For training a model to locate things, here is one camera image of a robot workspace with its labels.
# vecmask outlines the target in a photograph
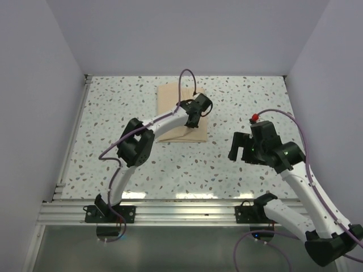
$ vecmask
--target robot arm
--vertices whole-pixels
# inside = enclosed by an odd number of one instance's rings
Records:
[[[280,223],[305,243],[310,257],[320,266],[326,266],[351,251],[356,243],[339,224],[357,239],[363,238],[363,228],[352,225],[329,199],[314,175],[307,178],[305,156],[297,144],[282,143],[273,123],[262,121],[251,125],[252,135],[236,132],[229,159],[236,161],[238,147],[243,147],[242,160],[250,164],[268,165],[281,175],[294,190],[311,219],[288,208],[273,194],[254,200],[258,218]],[[328,213],[314,189],[322,196],[338,220]]]
[[[198,93],[193,99],[181,101],[179,109],[177,111],[175,109],[170,110],[170,115],[164,113],[144,121],[139,121],[137,118],[131,119],[121,137],[143,127],[144,124],[151,125],[117,145],[117,155],[121,161],[122,168],[115,176],[112,189],[109,192],[111,206],[120,204],[128,181],[132,174],[135,173],[135,170],[149,158],[156,138],[179,126],[197,128],[200,117],[203,117],[202,113],[208,108],[211,109],[211,107],[212,101],[204,94]],[[107,205],[107,195],[108,192],[99,194],[95,200],[95,206],[104,217],[113,216]]]

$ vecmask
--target towel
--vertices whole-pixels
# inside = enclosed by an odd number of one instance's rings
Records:
[[[181,100],[193,98],[194,88],[181,88]],[[197,92],[205,94],[203,88],[197,88]],[[158,87],[158,114],[165,113],[178,103],[178,83],[168,83]],[[176,127],[161,135],[160,142],[176,143],[205,143],[207,141],[207,117],[201,117],[198,128],[191,129],[186,126]]]

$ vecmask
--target speckled tabletop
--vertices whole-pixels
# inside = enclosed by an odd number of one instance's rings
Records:
[[[183,85],[191,86],[190,77]],[[99,154],[120,138],[128,121],[157,113],[157,86],[176,76],[93,77],[76,143],[64,176],[63,199],[94,199],[106,190],[114,162]],[[148,161],[132,176],[123,198],[255,198],[267,190],[280,198],[296,198],[273,169],[249,165],[227,156],[235,131],[250,132],[248,119],[266,108],[292,112],[282,77],[198,76],[214,107],[208,116],[207,143],[155,142]],[[282,140],[301,140],[285,116],[266,113]],[[116,150],[109,154],[116,156]]]

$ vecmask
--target cable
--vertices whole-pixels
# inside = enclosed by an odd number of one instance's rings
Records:
[[[307,140],[305,137],[305,134],[302,130],[302,127],[300,126],[300,124],[296,121],[296,119],[294,117],[292,117],[291,115],[289,115],[288,113],[279,110],[279,109],[265,109],[261,112],[259,112],[257,115],[261,115],[265,112],[278,112],[281,113],[287,117],[289,117],[297,126],[300,135],[301,135],[301,139],[302,139],[302,144],[304,146],[305,149],[305,168],[306,168],[306,174],[307,174],[307,178],[309,180],[309,183],[311,184],[311,187],[314,191],[314,193],[316,194],[316,196],[318,197],[318,199],[320,200],[320,202],[322,203],[322,205],[324,206],[324,208],[327,210],[327,212],[330,214],[330,216],[334,219],[334,221],[337,222],[337,225],[341,227],[341,229],[350,237],[352,238],[352,240],[354,242],[356,242],[361,248],[363,248],[363,243],[358,240],[342,223],[339,222],[338,217],[336,217],[336,215],[334,214],[334,212],[329,208],[328,204],[325,202],[324,198],[322,197],[322,195],[319,193],[319,190],[313,186],[314,180],[311,177],[311,171],[310,171],[310,152],[309,152],[309,148],[307,145]]]
[[[175,110],[174,110],[174,111],[172,111],[172,112],[170,112],[170,113],[167,113],[167,114],[165,114],[165,115],[163,115],[163,116],[160,116],[159,118],[155,119],[155,120],[153,121],[153,123],[158,122],[158,121],[160,121],[160,120],[162,120],[162,119],[164,119],[164,118],[166,118],[166,117],[169,117],[169,116],[173,115],[173,114],[174,114],[174,113],[176,113],[176,112],[178,111],[178,109],[180,108],[180,101],[181,101],[181,99],[182,99],[182,76],[183,76],[183,74],[184,74],[186,71],[188,71],[189,73],[191,73],[191,75],[192,75],[192,77],[193,77],[193,80],[194,80],[194,93],[196,93],[196,90],[197,90],[197,82],[196,82],[196,80],[195,80],[195,76],[194,76],[193,72],[192,72],[192,71],[190,71],[190,69],[184,69],[183,71],[181,71],[181,73],[180,73],[180,75],[179,75],[179,81],[178,81],[178,103],[177,103],[177,105],[176,105]],[[114,174],[112,175],[112,178],[111,178],[111,180],[110,180],[110,182],[109,182],[109,184],[108,184],[107,205],[108,205],[108,208],[111,210],[111,212],[112,212],[113,214],[115,214],[116,216],[118,216],[118,217],[119,217],[119,218],[123,221],[123,223],[124,223],[124,225],[125,225],[123,232],[122,232],[122,233],[121,233],[121,234],[120,234],[117,238],[112,239],[112,240],[107,240],[107,239],[105,239],[105,240],[104,240],[104,242],[105,242],[105,243],[110,243],[110,242],[117,241],[118,239],[120,239],[120,238],[121,238],[121,237],[125,234],[125,232],[126,232],[126,220],[125,220],[125,218],[123,218],[123,216],[122,216],[121,214],[119,214],[117,211],[115,211],[115,210],[112,208],[112,206],[111,206],[111,189],[112,189],[112,184],[113,184],[113,182],[114,182],[114,180],[115,180],[115,178],[116,178],[116,176],[117,176],[118,172],[120,171],[120,169],[121,169],[121,167],[122,167],[121,161],[120,161],[118,158],[104,158],[104,156],[105,156],[105,155],[106,155],[106,154],[107,154],[110,150],[112,150],[114,147],[116,147],[119,143],[121,143],[121,142],[123,142],[124,140],[126,140],[127,138],[129,138],[129,137],[131,137],[131,136],[135,135],[135,134],[136,134],[136,133],[138,133],[139,131],[141,131],[141,130],[144,130],[144,129],[148,128],[148,127],[149,127],[149,126],[151,126],[151,125],[152,125],[152,123],[150,122],[150,123],[146,124],[145,126],[139,127],[138,129],[135,129],[135,130],[133,130],[133,131],[131,131],[131,132],[127,133],[126,135],[124,135],[123,137],[121,137],[118,141],[116,141],[115,143],[111,144],[111,145],[110,145],[110,147],[109,147],[109,148],[107,148],[105,151],[103,151],[103,152],[99,155],[99,157],[98,157],[98,159],[99,159],[99,160],[102,160],[102,161],[106,161],[106,160],[114,160],[114,161],[117,161],[117,162],[118,162],[118,164],[119,164],[119,167],[115,170],[115,172],[114,172]]]
[[[291,238],[291,239],[296,239],[298,240],[297,237],[295,237],[294,235],[290,235],[288,233],[284,233],[284,232],[279,232],[279,231],[266,231],[266,230],[260,230],[260,231],[249,231],[249,232],[246,232],[244,235],[242,235],[242,237],[236,242],[235,246],[234,246],[234,249],[233,249],[233,263],[234,263],[234,268],[237,272],[239,272],[239,269],[238,269],[238,266],[237,266],[237,258],[236,258],[236,254],[237,254],[237,247],[239,245],[239,243],[244,239],[246,238],[248,235],[250,234],[253,234],[253,233],[273,233],[273,234],[277,234],[277,235],[281,235],[281,236],[284,236],[284,237],[287,237],[287,238]],[[265,243],[265,241],[261,241],[261,240],[258,240],[260,241],[261,243],[264,243],[270,247],[273,247],[275,248],[277,251],[279,251],[286,259],[286,261],[288,262],[288,265],[289,265],[289,272],[292,272],[293,271],[293,267],[292,267],[292,264],[290,262],[290,259],[289,257],[286,255],[285,252],[283,252],[279,247],[275,246],[275,245],[272,245],[270,243]]]

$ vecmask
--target glass panel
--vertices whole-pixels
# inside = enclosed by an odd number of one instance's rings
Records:
[[[47,227],[35,272],[61,271],[235,271],[233,247],[246,227],[129,226],[120,241],[97,241],[94,226]],[[332,263],[316,265],[300,241],[274,237],[273,244],[289,256],[294,272],[336,271]],[[237,251],[241,271],[288,271],[284,257],[253,239]]]

